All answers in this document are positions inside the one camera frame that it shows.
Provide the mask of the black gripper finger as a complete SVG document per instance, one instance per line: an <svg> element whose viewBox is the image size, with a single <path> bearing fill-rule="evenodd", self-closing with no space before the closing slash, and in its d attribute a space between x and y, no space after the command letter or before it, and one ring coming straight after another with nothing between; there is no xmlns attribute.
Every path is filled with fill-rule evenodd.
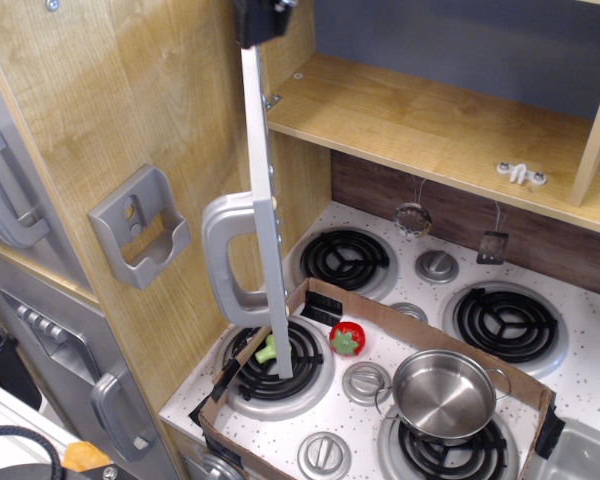
<svg viewBox="0 0 600 480"><path fill-rule="evenodd" d="M284 36L296 2L292 0L233 0L236 41L242 49Z"/></svg>

